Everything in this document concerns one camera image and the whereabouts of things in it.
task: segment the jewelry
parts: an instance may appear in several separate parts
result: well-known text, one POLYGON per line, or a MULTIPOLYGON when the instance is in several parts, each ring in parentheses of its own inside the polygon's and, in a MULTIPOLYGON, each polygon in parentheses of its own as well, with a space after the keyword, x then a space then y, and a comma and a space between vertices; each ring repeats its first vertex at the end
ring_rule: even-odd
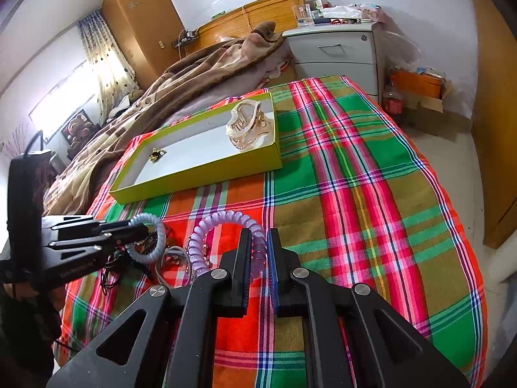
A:
POLYGON ((149 156, 149 160, 151 161, 151 163, 156 163, 158 162, 163 156, 164 154, 166 154, 167 151, 164 150, 164 149, 153 149, 151 155, 149 156))
POLYGON ((194 232, 189 237, 187 255, 192 267, 192 279, 207 273, 212 267, 208 261, 206 245, 206 235, 215 226, 224 223, 237 223, 251 231, 252 254, 251 254, 251 278, 257 278, 266 267, 266 233, 250 216, 242 214, 240 211, 218 211, 205 217, 194 228, 194 232))
POLYGON ((260 102, 245 99, 233 107, 226 130, 232 144, 239 150, 246 150, 260 136, 272 133, 273 127, 269 118, 260 110, 260 102), (244 109, 246 105, 253 108, 251 115, 244 109))

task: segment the wooden headboard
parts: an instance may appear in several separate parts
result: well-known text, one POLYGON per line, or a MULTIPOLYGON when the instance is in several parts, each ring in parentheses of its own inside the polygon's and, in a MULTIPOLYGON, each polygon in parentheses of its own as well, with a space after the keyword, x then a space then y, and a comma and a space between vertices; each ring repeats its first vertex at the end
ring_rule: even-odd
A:
POLYGON ((291 7, 304 3, 305 0, 257 0, 243 5, 201 26, 199 39, 186 46, 186 53, 191 54, 225 38, 244 37, 265 20, 276 22, 275 32, 294 29, 297 23, 291 7))

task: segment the curtain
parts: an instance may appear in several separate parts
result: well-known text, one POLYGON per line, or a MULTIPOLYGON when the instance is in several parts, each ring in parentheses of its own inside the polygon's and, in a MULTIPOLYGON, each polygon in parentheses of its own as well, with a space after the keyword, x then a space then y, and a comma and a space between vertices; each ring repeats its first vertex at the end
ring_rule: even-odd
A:
POLYGON ((126 94, 139 89, 133 68, 120 51, 111 31, 95 10, 77 22, 86 59, 90 62, 99 82, 97 102, 100 120, 104 124, 113 106, 126 94))

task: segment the metal screw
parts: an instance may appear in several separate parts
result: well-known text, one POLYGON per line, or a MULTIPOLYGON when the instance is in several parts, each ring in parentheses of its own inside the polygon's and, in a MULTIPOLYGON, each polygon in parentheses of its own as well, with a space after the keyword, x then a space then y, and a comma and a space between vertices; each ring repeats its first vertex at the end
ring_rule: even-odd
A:
POLYGON ((303 267, 299 267, 293 270, 293 276, 299 278, 299 279, 305 279, 309 276, 309 270, 303 267))
POLYGON ((156 286, 153 286, 149 289, 149 294, 152 296, 152 297, 160 297, 160 296, 163 296, 165 294, 165 291, 166 291, 166 287, 165 286, 162 286, 162 285, 156 285, 156 286))
POLYGON ((215 270, 213 270, 210 275, 212 276, 212 278, 216 279, 216 280, 220 280, 220 279, 223 279, 227 276, 227 271, 222 269, 222 268, 216 268, 215 270))
POLYGON ((358 285, 356 285, 354 288, 355 292, 358 294, 358 295, 361 295, 361 296, 366 296, 366 295, 369 295, 370 292, 372 291, 370 289, 370 286, 364 284, 364 283, 359 283, 358 285))

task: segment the plaid bedsheet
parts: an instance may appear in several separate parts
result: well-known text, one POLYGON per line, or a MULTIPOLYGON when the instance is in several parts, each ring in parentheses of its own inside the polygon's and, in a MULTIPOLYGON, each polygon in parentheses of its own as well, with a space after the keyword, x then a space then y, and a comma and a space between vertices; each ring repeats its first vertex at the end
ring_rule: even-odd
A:
MULTIPOLYGON (((345 77, 257 92, 268 90, 280 111, 281 170, 122 206, 108 190, 150 136, 142 135, 130 143, 90 213, 108 221, 154 213, 185 246, 209 213, 243 211, 266 229, 278 228, 282 245, 328 281, 375 287, 478 386, 487 349, 481 273, 426 159, 345 77)), ((216 228, 208 239, 211 261, 217 264, 224 251, 234 249, 238 237, 236 225, 216 228)), ((173 267, 164 277, 176 286, 186 283, 183 268, 173 267)), ((76 349, 86 345, 150 285, 136 270, 107 296, 99 273, 70 283, 61 341, 76 349)), ((267 277, 257 279, 247 316, 219 321, 214 387, 304 387, 301 334, 298 318, 273 316, 267 277)), ((55 353, 61 365, 69 359, 62 347, 55 353)))

